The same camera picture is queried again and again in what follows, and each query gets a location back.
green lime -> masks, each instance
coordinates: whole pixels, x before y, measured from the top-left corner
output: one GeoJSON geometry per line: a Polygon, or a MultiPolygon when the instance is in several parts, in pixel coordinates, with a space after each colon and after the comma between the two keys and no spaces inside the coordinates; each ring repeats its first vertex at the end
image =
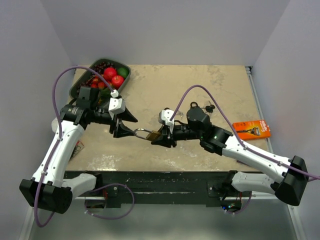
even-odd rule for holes
{"type": "Polygon", "coordinates": [[[126,79],[129,75],[129,70],[126,69],[125,67],[120,67],[116,70],[117,74],[126,79]]]}

orange box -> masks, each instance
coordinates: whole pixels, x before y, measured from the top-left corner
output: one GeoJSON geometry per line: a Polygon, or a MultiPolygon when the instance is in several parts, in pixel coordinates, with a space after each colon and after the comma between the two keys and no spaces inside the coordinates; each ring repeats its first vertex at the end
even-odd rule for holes
{"type": "Polygon", "coordinates": [[[265,120],[242,121],[232,124],[242,140],[265,139],[271,136],[265,120]]]}

gray wall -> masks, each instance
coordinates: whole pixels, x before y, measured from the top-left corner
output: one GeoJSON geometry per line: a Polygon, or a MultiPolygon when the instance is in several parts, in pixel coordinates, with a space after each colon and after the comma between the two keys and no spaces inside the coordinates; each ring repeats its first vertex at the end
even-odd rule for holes
{"type": "Polygon", "coordinates": [[[74,64],[252,66],[289,0],[41,0],[74,64]]]}
{"type": "MultiPolygon", "coordinates": [[[[277,154],[303,157],[320,175],[320,1],[291,0],[253,67],[277,154]]],[[[320,184],[306,187],[299,207],[309,240],[320,239],[320,184]]]]}
{"type": "MultiPolygon", "coordinates": [[[[54,78],[71,62],[39,0],[0,3],[0,233],[16,240],[28,204],[19,191],[52,140],[54,78]]],[[[67,100],[71,75],[57,89],[67,100]]]]}

printed image on orange package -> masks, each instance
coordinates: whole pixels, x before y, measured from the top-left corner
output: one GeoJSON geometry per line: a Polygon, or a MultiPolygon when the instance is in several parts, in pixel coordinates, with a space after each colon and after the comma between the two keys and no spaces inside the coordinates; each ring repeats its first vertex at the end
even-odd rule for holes
{"type": "Polygon", "coordinates": [[[242,140],[265,139],[271,136],[265,120],[243,121],[232,124],[242,140]]]}

gray floor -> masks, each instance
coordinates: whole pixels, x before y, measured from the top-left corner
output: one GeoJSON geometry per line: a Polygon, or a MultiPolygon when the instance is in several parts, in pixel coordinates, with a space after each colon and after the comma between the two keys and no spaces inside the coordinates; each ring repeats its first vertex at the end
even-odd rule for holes
{"type": "MultiPolygon", "coordinates": [[[[105,209],[108,216],[124,213],[105,209]]],[[[45,228],[35,224],[31,240],[295,240],[287,206],[279,200],[254,199],[239,215],[202,205],[136,205],[120,220],[84,214],[84,201],[73,201],[45,228]]]]}

